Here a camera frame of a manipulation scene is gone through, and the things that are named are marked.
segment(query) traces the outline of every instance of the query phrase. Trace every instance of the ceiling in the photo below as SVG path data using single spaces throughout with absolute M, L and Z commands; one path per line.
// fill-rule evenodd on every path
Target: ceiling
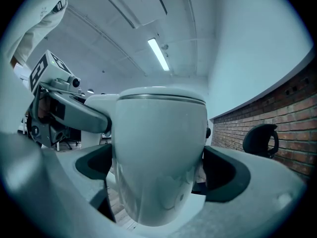
M 127 0 L 137 3 L 141 0 Z M 49 49 L 95 93 L 164 84 L 171 78 L 207 78 L 214 58 L 214 0 L 162 0 L 167 15 L 133 29 L 109 0 L 68 0 L 61 23 L 29 57 L 32 68 Z M 155 7 L 135 14 L 155 17 Z M 170 71 L 164 71 L 147 40 L 156 38 Z

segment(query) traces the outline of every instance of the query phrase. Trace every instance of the toilet lid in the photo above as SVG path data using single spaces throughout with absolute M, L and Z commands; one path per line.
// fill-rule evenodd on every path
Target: toilet lid
M 120 94 L 120 98 L 129 95 L 141 95 L 141 94 L 153 94 L 153 95 L 170 95 L 187 97 L 199 101 L 205 102 L 203 97 L 195 92 L 187 91 L 180 88 L 165 87 L 165 86 L 151 86 L 151 87 L 138 87 L 123 91 Z

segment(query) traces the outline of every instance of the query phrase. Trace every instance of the ceiling light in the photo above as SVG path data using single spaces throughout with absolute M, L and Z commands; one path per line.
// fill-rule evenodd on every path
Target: ceiling light
M 157 56 L 160 64 L 163 67 L 163 70 L 168 71 L 169 70 L 168 65 L 166 63 L 166 60 L 165 60 L 165 58 L 163 56 L 162 51 L 160 50 L 160 48 L 158 46 L 158 43 L 157 43 L 156 39 L 150 39 L 150 40 L 148 40 L 148 43 L 150 44 L 150 46 L 151 46 L 153 52 L 155 53 L 155 55 Z

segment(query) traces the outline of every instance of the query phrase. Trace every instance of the chair backrest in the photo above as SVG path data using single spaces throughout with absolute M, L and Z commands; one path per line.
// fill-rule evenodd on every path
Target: chair backrest
M 271 158 L 278 151 L 278 136 L 275 124 L 260 124 L 252 128 L 243 140 L 243 150 L 263 157 Z M 273 136 L 275 145 L 268 150 L 268 142 Z

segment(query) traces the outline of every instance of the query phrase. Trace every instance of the red brick wall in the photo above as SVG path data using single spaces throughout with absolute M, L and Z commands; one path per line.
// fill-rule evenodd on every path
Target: red brick wall
M 274 159 L 308 178 L 317 161 L 316 64 L 315 59 L 263 98 L 215 118 L 211 145 L 243 151 L 243 139 L 251 128 L 261 123 L 276 124 L 279 151 Z

